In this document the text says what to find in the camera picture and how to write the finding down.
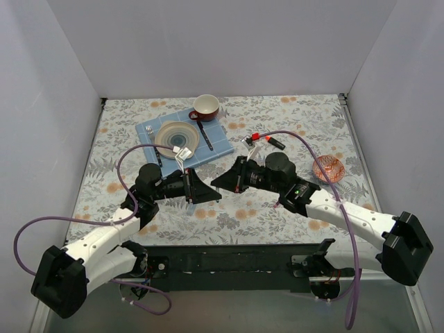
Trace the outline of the light blue highlighter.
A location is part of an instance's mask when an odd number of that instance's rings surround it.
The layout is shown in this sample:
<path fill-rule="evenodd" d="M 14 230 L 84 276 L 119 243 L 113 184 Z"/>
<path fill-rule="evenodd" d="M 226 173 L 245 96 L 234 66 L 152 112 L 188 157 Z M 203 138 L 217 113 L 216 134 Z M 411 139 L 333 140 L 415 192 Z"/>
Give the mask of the light blue highlighter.
<path fill-rule="evenodd" d="M 195 212 L 196 206 L 193 203 L 187 205 L 187 216 L 192 216 Z"/>

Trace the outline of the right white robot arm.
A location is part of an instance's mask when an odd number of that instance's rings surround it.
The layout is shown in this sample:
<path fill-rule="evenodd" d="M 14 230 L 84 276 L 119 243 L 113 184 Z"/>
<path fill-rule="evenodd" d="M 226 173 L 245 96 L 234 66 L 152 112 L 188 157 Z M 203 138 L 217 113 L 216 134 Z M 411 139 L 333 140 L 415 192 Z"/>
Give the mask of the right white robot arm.
<path fill-rule="evenodd" d="M 352 268 L 381 271 L 392 280 L 415 285 L 433 252 L 432 243 L 417 216 L 399 216 L 368 210 L 335 196 L 318 185 L 302 179 L 284 153 L 271 153 L 263 166 L 245 156 L 215 178 L 212 186 L 232 193 L 253 187 L 278 194 L 285 209 L 314 220 L 324 221 L 355 234 L 353 246 L 329 246 L 314 258 L 315 270 L 331 275 L 337 269 Z"/>

